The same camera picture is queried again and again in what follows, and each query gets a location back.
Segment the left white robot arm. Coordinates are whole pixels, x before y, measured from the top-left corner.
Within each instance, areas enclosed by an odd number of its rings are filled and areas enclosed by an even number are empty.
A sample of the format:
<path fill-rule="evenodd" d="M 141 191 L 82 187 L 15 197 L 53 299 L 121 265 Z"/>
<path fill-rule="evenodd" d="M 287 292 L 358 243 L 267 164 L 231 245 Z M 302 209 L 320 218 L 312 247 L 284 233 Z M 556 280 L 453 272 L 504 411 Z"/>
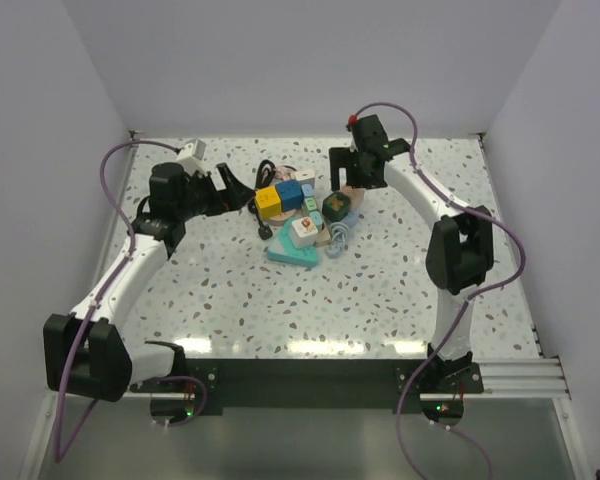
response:
<path fill-rule="evenodd" d="M 44 324 L 50 389 L 115 402 L 130 385 L 147 380 L 165 392 L 185 385 L 182 348 L 148 341 L 131 350 L 120 329 L 149 281 L 185 236 L 188 220 L 238 211 L 253 198 L 253 189 L 240 182 L 226 164 L 218 164 L 217 170 L 223 189 L 215 187 L 209 173 L 190 174 L 177 162 L 153 167 L 149 194 L 105 276 L 70 313 L 53 314 Z"/>

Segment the beige long power strip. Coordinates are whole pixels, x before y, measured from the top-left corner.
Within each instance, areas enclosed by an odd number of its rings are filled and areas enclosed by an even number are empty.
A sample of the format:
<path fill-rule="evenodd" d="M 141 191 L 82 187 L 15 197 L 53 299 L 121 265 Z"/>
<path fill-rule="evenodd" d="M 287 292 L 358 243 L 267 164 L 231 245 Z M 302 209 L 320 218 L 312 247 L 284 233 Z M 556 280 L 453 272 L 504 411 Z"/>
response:
<path fill-rule="evenodd" d="M 319 248 L 319 247 L 324 247 L 326 245 L 328 245 L 331 241 L 331 234 L 329 231 L 329 227 L 328 224 L 323 222 L 321 224 L 322 229 L 320 230 L 320 232 L 318 233 L 318 235 L 315 238 L 315 243 L 314 245 Z"/>

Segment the round light blue socket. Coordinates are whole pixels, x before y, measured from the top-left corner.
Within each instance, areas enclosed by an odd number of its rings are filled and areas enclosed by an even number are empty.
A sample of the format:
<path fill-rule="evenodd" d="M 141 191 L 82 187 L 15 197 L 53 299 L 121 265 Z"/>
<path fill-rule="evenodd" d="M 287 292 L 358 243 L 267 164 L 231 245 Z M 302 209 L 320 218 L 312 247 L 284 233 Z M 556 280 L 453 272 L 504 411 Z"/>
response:
<path fill-rule="evenodd" d="M 359 211 L 358 210 L 354 210 L 354 211 L 350 211 L 345 217 L 343 217 L 338 224 L 342 227 L 346 227 L 348 230 L 351 230 L 352 228 L 354 228 L 356 226 L 356 224 L 359 222 L 360 217 L 359 217 Z"/>

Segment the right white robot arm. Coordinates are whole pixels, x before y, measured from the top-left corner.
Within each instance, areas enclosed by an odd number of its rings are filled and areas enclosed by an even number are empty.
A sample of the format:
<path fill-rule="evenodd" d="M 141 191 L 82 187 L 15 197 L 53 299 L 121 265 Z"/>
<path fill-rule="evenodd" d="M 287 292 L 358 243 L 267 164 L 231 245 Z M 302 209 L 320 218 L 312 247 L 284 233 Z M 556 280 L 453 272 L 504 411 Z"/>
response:
<path fill-rule="evenodd" d="M 425 268 L 438 290 L 435 330 L 427 358 L 410 375 L 407 388 L 449 392 L 470 368 L 472 295 L 494 265 L 492 217 L 489 209 L 473 213 L 417 163 L 411 151 L 395 141 L 369 152 L 352 147 L 329 150 L 331 189 L 349 186 L 367 190 L 391 187 L 416 210 L 430 229 Z"/>

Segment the white cube tiger sticker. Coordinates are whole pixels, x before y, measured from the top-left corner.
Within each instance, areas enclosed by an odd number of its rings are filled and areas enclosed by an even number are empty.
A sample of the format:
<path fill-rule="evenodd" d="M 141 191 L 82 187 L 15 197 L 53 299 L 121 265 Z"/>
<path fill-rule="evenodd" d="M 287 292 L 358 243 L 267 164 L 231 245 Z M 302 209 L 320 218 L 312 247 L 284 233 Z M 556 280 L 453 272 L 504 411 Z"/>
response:
<path fill-rule="evenodd" d="M 319 234 L 319 230 L 310 217 L 303 217 L 291 222 L 289 237 L 297 249 L 312 246 Z"/>

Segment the teal triangular power strip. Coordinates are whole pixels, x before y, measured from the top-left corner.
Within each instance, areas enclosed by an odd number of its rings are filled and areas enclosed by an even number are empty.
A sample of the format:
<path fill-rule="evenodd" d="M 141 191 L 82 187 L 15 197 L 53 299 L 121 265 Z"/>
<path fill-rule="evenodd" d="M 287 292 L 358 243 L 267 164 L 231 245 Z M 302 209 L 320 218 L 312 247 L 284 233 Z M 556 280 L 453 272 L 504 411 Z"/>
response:
<path fill-rule="evenodd" d="M 269 260 L 297 265 L 306 268 L 314 268 L 319 263 L 319 255 L 314 246 L 296 248 L 289 232 L 293 220 L 286 221 L 284 226 L 274 235 L 269 244 L 266 256 Z"/>

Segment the white small adapter plug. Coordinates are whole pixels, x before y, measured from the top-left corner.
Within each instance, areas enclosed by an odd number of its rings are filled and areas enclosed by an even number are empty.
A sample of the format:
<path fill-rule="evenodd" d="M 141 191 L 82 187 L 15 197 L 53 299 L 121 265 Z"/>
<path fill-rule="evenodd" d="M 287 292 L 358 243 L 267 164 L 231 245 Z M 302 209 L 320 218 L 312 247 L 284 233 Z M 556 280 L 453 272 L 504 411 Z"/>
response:
<path fill-rule="evenodd" d="M 301 185 L 315 187 L 316 174 L 313 169 L 297 170 L 293 173 L 293 178 Z"/>

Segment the pink round socket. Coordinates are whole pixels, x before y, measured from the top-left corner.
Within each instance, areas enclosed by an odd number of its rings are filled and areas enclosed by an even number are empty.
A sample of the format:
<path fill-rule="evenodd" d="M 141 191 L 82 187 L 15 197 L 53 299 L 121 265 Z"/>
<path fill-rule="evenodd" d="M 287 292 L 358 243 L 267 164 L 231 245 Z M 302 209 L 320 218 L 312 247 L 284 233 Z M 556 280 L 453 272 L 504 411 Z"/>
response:
<path fill-rule="evenodd" d="M 362 205 L 366 190 L 364 188 L 355 188 L 349 185 L 345 185 L 340 189 L 340 192 L 349 198 L 350 210 L 354 211 L 359 209 Z"/>

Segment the dark green cube socket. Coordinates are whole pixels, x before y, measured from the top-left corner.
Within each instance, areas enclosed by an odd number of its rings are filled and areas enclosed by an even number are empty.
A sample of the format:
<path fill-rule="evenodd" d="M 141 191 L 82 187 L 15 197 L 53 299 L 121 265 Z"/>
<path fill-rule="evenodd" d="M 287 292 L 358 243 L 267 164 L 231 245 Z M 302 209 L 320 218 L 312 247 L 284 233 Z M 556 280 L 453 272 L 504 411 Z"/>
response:
<path fill-rule="evenodd" d="M 322 204 L 322 215 L 329 222 L 339 222 L 351 210 L 351 199 L 341 191 L 334 191 L 328 195 Z"/>

